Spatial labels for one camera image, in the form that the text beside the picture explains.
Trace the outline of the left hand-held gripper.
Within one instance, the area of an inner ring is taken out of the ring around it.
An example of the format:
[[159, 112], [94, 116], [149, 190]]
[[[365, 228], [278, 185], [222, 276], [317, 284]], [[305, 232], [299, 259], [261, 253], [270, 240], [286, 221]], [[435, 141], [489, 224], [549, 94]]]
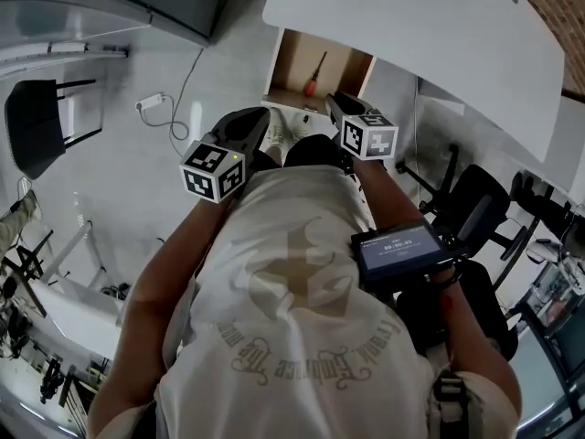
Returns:
[[180, 163], [186, 192], [218, 204], [242, 187], [270, 125], [268, 108], [231, 112], [187, 148]]

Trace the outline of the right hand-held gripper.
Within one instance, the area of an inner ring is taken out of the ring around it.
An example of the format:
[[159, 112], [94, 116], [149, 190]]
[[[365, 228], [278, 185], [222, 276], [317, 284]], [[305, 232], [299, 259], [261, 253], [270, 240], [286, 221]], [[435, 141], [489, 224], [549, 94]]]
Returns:
[[336, 91], [325, 97], [328, 116], [337, 129], [339, 146], [358, 159], [392, 159], [399, 128], [356, 96]]

